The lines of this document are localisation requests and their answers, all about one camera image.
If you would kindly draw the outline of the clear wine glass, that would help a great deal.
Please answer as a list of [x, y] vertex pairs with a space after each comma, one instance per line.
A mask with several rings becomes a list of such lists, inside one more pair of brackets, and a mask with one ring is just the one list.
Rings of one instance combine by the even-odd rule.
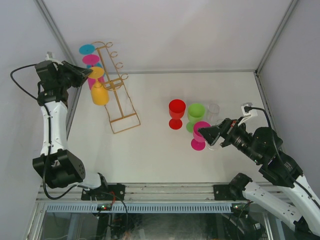
[[206, 120], [211, 124], [215, 123], [216, 120], [218, 119], [219, 113], [220, 113], [220, 106], [218, 104], [215, 104], [215, 103], [209, 104], [206, 111]]
[[[221, 124], [224, 121], [224, 119], [218, 119], [215, 123], [215, 126], [218, 126], [219, 124]], [[209, 145], [208, 143], [206, 143], [206, 147], [211, 150], [211, 151], [217, 151], [218, 149], [221, 148], [221, 144], [223, 143], [225, 139], [223, 137], [219, 137], [219, 139], [216, 141], [216, 143], [214, 145]]]

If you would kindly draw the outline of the cyan plastic wine glass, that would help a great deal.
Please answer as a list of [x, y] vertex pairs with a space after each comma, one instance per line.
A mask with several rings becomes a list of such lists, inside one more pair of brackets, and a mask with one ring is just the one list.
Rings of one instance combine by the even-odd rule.
[[79, 53], [83, 55], [82, 62], [87, 66], [91, 67], [102, 67], [100, 57], [95, 54], [96, 48], [92, 44], [85, 44], [79, 48]]

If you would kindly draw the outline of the green plastic wine glass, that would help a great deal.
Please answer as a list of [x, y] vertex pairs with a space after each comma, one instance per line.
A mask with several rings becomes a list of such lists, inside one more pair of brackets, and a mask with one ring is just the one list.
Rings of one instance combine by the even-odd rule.
[[193, 104], [189, 105], [189, 107], [187, 109], [188, 123], [186, 124], [186, 130], [189, 133], [193, 132], [194, 125], [197, 122], [202, 121], [205, 113], [206, 113], [206, 108], [203, 104], [193, 103]]

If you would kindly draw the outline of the orange plastic wine glass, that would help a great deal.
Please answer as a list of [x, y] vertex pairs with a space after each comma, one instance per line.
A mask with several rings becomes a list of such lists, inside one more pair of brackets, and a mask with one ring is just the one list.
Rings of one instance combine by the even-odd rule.
[[103, 78], [105, 71], [103, 68], [93, 66], [90, 68], [92, 72], [88, 76], [88, 84], [91, 92], [91, 98], [94, 104], [104, 106], [109, 102], [108, 90], [105, 88], [104, 82], [100, 82]]

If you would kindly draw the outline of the red plastic wine glass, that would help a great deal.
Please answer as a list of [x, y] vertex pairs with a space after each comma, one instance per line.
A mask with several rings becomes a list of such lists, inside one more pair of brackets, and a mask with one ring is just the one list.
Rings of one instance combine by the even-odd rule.
[[182, 117], [185, 114], [186, 103], [181, 99], [174, 99], [169, 103], [168, 109], [171, 117], [169, 127], [173, 130], [180, 129], [183, 126]]

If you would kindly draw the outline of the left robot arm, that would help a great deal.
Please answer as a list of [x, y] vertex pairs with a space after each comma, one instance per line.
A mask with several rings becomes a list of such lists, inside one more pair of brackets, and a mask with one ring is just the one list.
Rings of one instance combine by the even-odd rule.
[[66, 61], [48, 58], [35, 65], [40, 79], [37, 103], [43, 116], [40, 156], [32, 160], [34, 170], [51, 189], [79, 186], [92, 189], [98, 200], [109, 196], [105, 178], [87, 172], [83, 162], [69, 151], [67, 141], [68, 89], [81, 87], [92, 73]]

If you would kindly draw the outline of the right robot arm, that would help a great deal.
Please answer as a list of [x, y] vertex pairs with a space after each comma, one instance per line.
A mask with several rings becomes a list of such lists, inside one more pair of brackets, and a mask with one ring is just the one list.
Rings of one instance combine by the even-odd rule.
[[238, 173], [229, 183], [234, 199], [244, 198], [258, 204], [293, 230], [299, 240], [320, 238], [320, 199], [296, 161], [280, 151], [283, 141], [274, 130], [259, 127], [254, 133], [248, 133], [240, 119], [226, 118], [219, 125], [199, 128], [198, 133], [211, 146], [223, 138], [222, 148], [232, 145], [246, 155], [260, 166], [258, 171], [262, 176], [278, 187], [290, 203], [264, 190], [244, 173]]

